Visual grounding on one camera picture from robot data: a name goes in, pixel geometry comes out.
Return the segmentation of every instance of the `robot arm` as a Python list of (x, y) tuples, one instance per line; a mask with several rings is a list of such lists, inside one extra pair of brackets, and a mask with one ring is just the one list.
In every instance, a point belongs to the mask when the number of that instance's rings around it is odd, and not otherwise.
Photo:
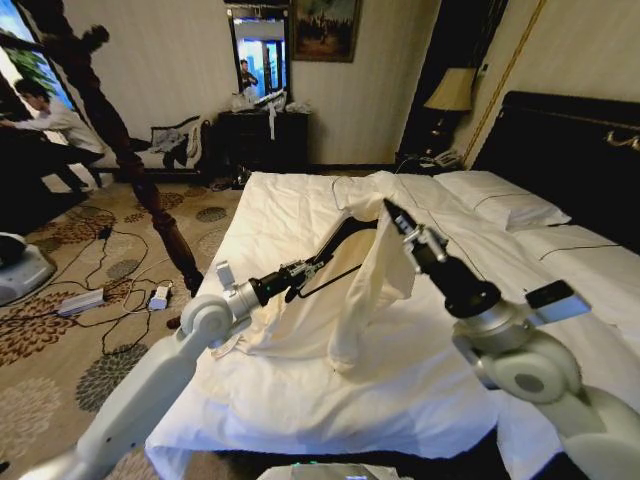
[(482, 383), (534, 405), (555, 427), (566, 453), (591, 479), (631, 480), (640, 472), (640, 415), (619, 398), (582, 383), (573, 354), (536, 326), (574, 317), (589, 305), (563, 281), (505, 301), (478, 280), (446, 243), (385, 200), (416, 273), (429, 275), (458, 319), (453, 343)]
[(77, 444), (22, 479), (94, 480), (107, 476), (129, 450), (144, 443), (193, 377), (205, 348), (222, 345), (251, 323), (253, 310), (315, 271), (317, 267), (307, 262), (294, 262), (237, 285), (229, 265), (219, 264), (217, 273), (225, 298), (200, 295), (191, 300), (180, 317), (180, 328), (155, 343), (140, 359)]

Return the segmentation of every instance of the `black headboard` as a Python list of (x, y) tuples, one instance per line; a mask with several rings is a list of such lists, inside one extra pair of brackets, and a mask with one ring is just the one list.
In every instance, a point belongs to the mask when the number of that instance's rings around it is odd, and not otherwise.
[[(622, 141), (628, 144), (613, 145)], [(572, 223), (640, 252), (639, 103), (509, 92), (473, 169), (494, 172), (558, 205)]]

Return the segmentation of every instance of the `lamp shade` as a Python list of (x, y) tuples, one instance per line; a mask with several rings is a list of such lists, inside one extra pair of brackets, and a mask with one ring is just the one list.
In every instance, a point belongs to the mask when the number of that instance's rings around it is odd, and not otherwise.
[(471, 85), (475, 75), (475, 68), (449, 68), (424, 106), (434, 110), (471, 110)]

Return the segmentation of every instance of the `table lamp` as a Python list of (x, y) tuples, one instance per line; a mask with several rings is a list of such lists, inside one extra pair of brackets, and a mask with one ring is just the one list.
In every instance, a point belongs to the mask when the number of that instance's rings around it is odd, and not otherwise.
[(449, 68), (440, 85), (424, 104), (425, 108), (438, 110), (442, 114), (429, 132), (431, 135), (426, 154), (435, 157), (451, 144), (451, 137), (462, 112), (471, 110), (471, 86), (476, 75), (475, 68)]

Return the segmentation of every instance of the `framed painting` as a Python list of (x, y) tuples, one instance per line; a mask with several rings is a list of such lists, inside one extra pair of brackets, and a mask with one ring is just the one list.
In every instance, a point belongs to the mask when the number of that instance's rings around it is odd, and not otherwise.
[(293, 60), (353, 62), (361, 0), (294, 0)]

